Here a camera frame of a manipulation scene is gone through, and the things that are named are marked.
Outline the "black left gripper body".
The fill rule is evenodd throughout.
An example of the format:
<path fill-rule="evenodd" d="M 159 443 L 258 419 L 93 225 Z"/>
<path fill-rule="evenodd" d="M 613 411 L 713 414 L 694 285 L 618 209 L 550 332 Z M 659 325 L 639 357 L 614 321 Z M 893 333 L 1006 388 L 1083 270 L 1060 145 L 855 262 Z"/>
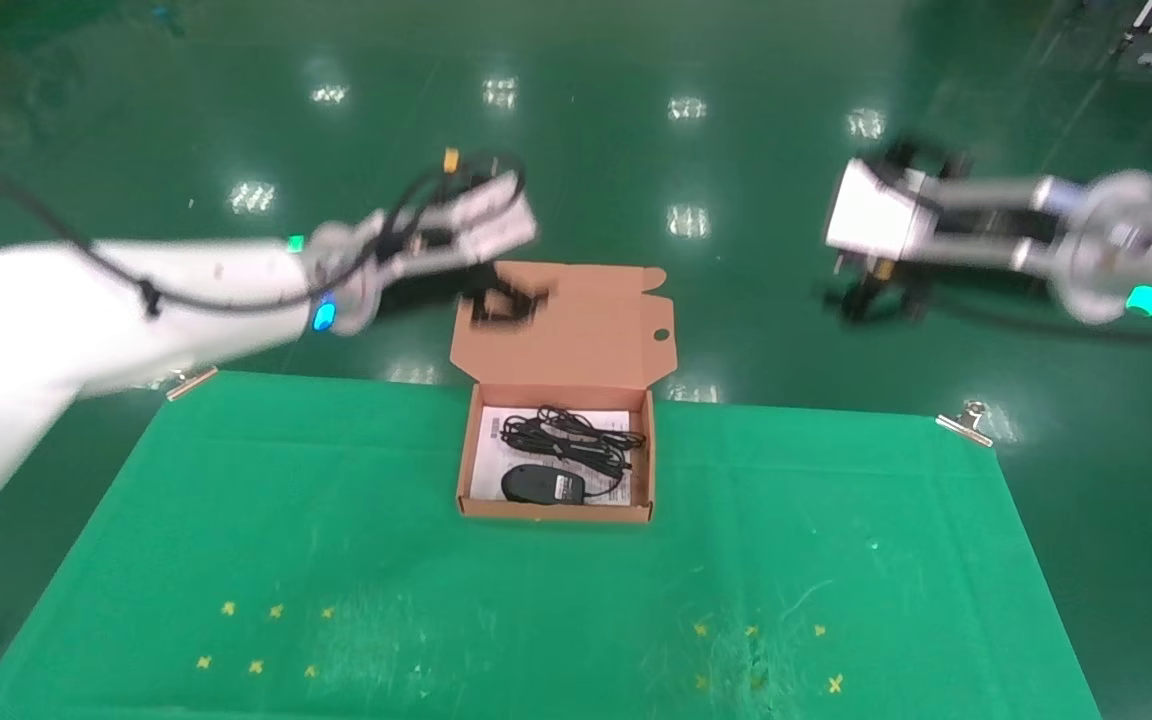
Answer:
<path fill-rule="evenodd" d="M 378 314 L 407 314 L 420 306 L 448 304 L 471 290 L 482 270 L 482 262 L 454 245 L 376 251 L 381 282 Z"/>

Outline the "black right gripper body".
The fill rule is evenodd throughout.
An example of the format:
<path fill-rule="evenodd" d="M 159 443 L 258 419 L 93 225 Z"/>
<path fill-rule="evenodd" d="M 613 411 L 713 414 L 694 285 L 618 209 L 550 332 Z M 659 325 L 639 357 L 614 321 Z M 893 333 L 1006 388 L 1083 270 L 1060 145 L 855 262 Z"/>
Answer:
<path fill-rule="evenodd" d="M 947 211 L 935 222 L 935 237 L 954 242 L 979 238 L 1052 242 L 1052 217 L 1038 211 Z"/>

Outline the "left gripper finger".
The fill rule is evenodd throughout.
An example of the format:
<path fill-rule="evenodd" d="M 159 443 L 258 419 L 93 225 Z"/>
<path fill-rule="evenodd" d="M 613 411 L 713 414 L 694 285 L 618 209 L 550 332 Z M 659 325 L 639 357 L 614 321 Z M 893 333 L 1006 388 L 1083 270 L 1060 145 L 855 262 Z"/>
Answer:
<path fill-rule="evenodd" d="M 547 300 L 548 288 L 525 290 L 497 272 L 477 273 L 467 288 L 470 323 L 530 323 Z"/>

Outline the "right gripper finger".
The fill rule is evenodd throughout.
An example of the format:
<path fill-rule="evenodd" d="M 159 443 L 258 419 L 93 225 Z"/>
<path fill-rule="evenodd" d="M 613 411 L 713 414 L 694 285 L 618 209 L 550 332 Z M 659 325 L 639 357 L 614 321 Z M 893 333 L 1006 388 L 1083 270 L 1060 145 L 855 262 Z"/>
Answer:
<path fill-rule="evenodd" d="M 914 263 L 877 263 L 844 287 L 820 291 L 841 323 L 920 323 L 931 302 L 929 270 Z"/>
<path fill-rule="evenodd" d="M 876 176 L 884 183 L 920 179 L 967 179 L 972 158 L 922 138 L 895 138 L 876 156 Z"/>

